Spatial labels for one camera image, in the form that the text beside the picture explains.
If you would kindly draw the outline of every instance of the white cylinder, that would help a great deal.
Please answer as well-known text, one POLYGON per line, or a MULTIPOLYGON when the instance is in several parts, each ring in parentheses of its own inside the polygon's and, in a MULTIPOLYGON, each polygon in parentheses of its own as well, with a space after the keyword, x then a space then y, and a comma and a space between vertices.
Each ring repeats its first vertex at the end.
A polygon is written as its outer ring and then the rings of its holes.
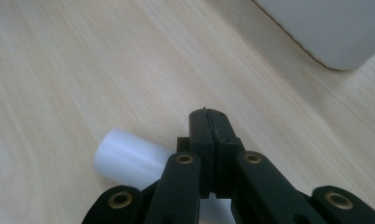
POLYGON ((123 185, 143 190, 161 178, 171 150, 114 129, 94 157, 94 170, 123 185))

